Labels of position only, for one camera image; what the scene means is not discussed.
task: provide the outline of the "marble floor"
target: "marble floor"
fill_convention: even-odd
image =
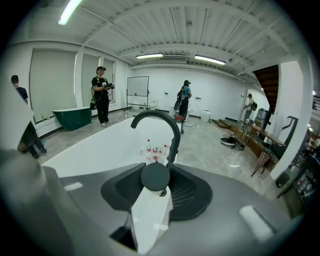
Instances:
[[[109,115],[110,124],[108,126],[136,114],[137,112],[130,110],[113,112]],[[39,163],[43,164],[63,150],[102,129],[105,128],[100,126],[95,117],[91,124],[75,131],[63,129],[47,136],[42,140],[47,154],[39,157]],[[251,177],[258,160],[254,153],[247,147],[243,151],[231,150],[230,147],[220,143],[220,138],[228,132],[229,130],[220,128],[214,123],[205,123],[195,117],[189,117],[184,123],[184,134],[181,135],[177,163],[231,177],[245,183],[288,213],[282,197],[276,198],[280,190],[275,186],[268,170],[263,174],[259,170]]]

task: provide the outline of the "white bottle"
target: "white bottle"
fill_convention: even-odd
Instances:
[[[152,154],[152,151],[151,151],[150,139],[148,138],[147,143],[146,143],[146,159],[151,161],[153,156],[154,155]]]
[[[148,141],[148,142],[147,142],[147,144],[146,144],[146,151],[147,151],[147,152],[151,152],[150,139],[148,138],[147,141]]]

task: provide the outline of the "white ceiling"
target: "white ceiling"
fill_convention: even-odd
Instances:
[[[186,56],[186,64],[236,76],[252,66],[296,54],[301,41],[293,22],[271,0],[82,0],[65,26],[58,20],[68,1],[48,1],[48,7],[34,8],[13,42],[76,43],[134,66],[158,62],[142,62],[135,58],[140,54]],[[226,65],[196,60],[195,54]],[[257,81],[250,72],[238,77]]]

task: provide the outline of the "black faucet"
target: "black faucet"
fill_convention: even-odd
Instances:
[[[166,113],[163,113],[159,110],[147,110],[147,111],[139,113],[133,119],[133,121],[131,123],[131,128],[135,129],[137,127],[138,123],[146,117],[160,118],[160,119],[166,121],[166,123],[168,125],[170,125],[170,127],[173,131],[173,140],[172,140],[172,144],[171,144],[171,148],[170,148],[170,152],[169,152],[169,156],[168,156],[168,162],[173,163],[175,161],[176,154],[178,153],[178,147],[180,144],[180,130],[179,130],[177,124]]]

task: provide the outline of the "air vent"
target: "air vent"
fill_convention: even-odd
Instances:
[[[187,63],[187,57],[164,55],[159,58],[159,63]]]

